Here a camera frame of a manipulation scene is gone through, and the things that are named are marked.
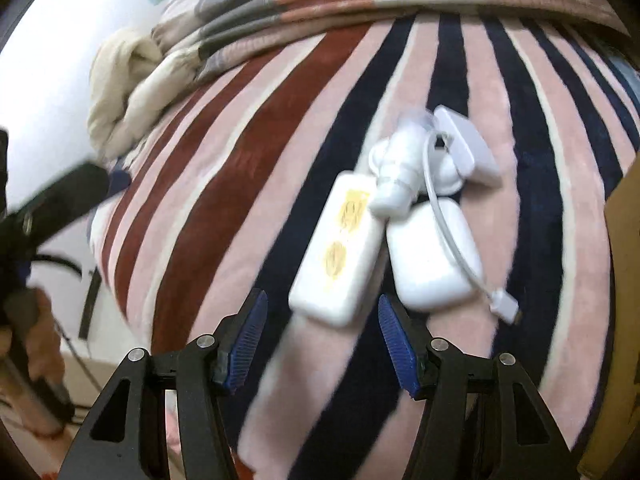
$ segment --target metal screw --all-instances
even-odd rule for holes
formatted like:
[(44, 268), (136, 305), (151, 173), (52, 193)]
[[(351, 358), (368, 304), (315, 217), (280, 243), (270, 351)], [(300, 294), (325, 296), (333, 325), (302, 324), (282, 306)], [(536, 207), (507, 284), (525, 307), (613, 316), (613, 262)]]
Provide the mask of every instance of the metal screw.
[(213, 339), (212, 335), (209, 334), (205, 334), (205, 335), (201, 335), (198, 340), (196, 341), (196, 345), (198, 345), (200, 348), (208, 348), (211, 345), (213, 345), (213, 343), (215, 343), (215, 339)]
[(145, 356), (145, 351), (142, 348), (134, 348), (131, 352), (129, 352), (129, 361), (140, 361)]
[(444, 352), (447, 348), (449, 348), (449, 343), (447, 343), (444, 339), (437, 337), (436, 339), (431, 341), (431, 348), (439, 352)]
[(514, 356), (512, 356), (511, 354), (507, 354), (505, 352), (504, 354), (500, 354), (500, 362), (503, 365), (511, 366), (511, 365), (516, 364), (516, 358)]

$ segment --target white power bank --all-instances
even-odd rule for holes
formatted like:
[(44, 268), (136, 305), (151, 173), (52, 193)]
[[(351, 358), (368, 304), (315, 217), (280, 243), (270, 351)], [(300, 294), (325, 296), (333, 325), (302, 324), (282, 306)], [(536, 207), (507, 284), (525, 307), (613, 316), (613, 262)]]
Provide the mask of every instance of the white power bank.
[[(482, 278), (482, 261), (465, 216), (453, 200), (438, 199), (449, 230), (469, 266)], [(420, 312), (461, 303), (476, 291), (458, 267), (440, 234), (431, 204), (414, 206), (409, 216), (386, 226), (398, 298)]]
[(368, 207), (375, 192), (372, 175), (335, 179), (289, 292), (293, 311), (337, 327), (356, 316), (384, 232)]

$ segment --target white device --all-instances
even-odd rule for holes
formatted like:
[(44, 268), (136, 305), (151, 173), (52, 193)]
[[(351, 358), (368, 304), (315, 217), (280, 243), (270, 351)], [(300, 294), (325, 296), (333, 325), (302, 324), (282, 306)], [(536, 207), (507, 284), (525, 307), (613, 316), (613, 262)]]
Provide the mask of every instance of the white device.
[(404, 218), (409, 213), (424, 182), (422, 147), (434, 128), (434, 117), (427, 110), (400, 116), (378, 164), (378, 187), (369, 203), (378, 218)]
[(460, 176), (486, 186), (499, 187), (502, 183), (500, 168), (474, 124), (442, 105), (433, 114), (438, 129), (449, 136), (447, 150)]
[[(398, 297), (408, 308), (424, 311), (459, 303), (479, 290), (496, 316), (514, 323), (518, 302), (504, 289), (492, 290), (484, 282), (462, 211), (455, 202), (438, 199), (436, 183), (447, 171), (446, 157), (440, 166), (433, 165), (438, 137), (460, 180), (501, 184), (494, 156), (469, 119), (444, 106), (438, 106), (434, 116), (425, 110), (401, 116), (382, 158), (383, 148), (375, 146), (369, 153), (372, 172), (378, 170), (378, 188), (369, 207), (375, 216), (390, 219), (386, 235)], [(421, 160), (416, 150), (422, 150)], [(422, 181), (415, 176), (420, 167)], [(430, 202), (409, 213), (421, 183)]]
[[(476, 276), (482, 261), (462, 210), (449, 198), (440, 209), (463, 258)], [(398, 298), (405, 307), (428, 312), (468, 300), (476, 291), (442, 237), (431, 203), (414, 206), (405, 219), (386, 226), (386, 242)]]
[[(375, 176), (379, 175), (380, 163), (382, 162), (388, 145), (388, 138), (381, 139), (373, 145), (373, 148), (369, 152), (369, 169)], [(438, 196), (450, 196), (462, 189), (465, 179), (458, 173), (456, 165), (453, 163), (453, 158), (451, 158), (447, 150), (444, 148), (436, 148), (433, 153), (431, 153), (430, 165), (431, 173), (433, 173), (433, 183)], [(424, 177), (420, 180), (418, 193), (427, 193)]]
[(337, 327), (356, 316), (384, 234), (368, 207), (375, 192), (374, 176), (338, 175), (289, 292), (293, 311)]

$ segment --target bed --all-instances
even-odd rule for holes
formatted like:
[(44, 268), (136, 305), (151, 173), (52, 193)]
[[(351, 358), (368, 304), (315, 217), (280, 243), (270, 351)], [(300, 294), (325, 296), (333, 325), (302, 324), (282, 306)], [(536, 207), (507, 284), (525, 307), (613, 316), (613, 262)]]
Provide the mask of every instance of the bed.
[[(98, 268), (128, 323), (152, 352), (179, 349), (259, 286), (267, 324), (245, 386), (223, 405), (241, 461), (256, 479), (402, 478), (424, 404), (400, 390), (373, 311), (393, 292), (385, 248), (344, 330), (292, 314), (287, 296), (338, 173), (367, 172), (402, 110), (444, 104), (471, 118), (502, 171), (500, 189), (467, 185), (456, 200), (488, 282), (524, 316), (508, 326), (476, 300), (431, 314), (428, 327), (470, 354), (512, 353), (578, 463), (613, 359), (604, 201), (640, 146), (634, 72), (589, 25), (623, 31), (615, 13), (604, 0), (485, 0), (479, 15), (471, 0), (438, 10), (402, 0), (384, 14), (375, 0), (280, 0), (243, 21), (221, 1), (169, 4), (156, 41), (165, 51), (199, 41), (206, 66), (121, 160), (132, 186), (92, 221)], [(327, 11), (339, 1), (360, 7)], [(521, 10), (505, 16), (498, 4)], [(313, 6), (331, 23), (302, 16)], [(194, 32), (179, 19), (187, 8), (200, 17)], [(168, 436), (178, 447), (171, 402)]]

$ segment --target plastic bottle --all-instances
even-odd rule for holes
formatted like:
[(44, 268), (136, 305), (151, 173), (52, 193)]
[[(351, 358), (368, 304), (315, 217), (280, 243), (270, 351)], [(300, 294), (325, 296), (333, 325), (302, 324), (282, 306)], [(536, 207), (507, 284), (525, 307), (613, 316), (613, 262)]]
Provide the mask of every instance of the plastic bottle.
[(382, 157), (378, 188), (369, 203), (370, 211), (378, 218), (405, 218), (409, 214), (424, 185), (422, 149), (434, 128), (434, 117), (427, 110), (412, 110), (401, 115)]

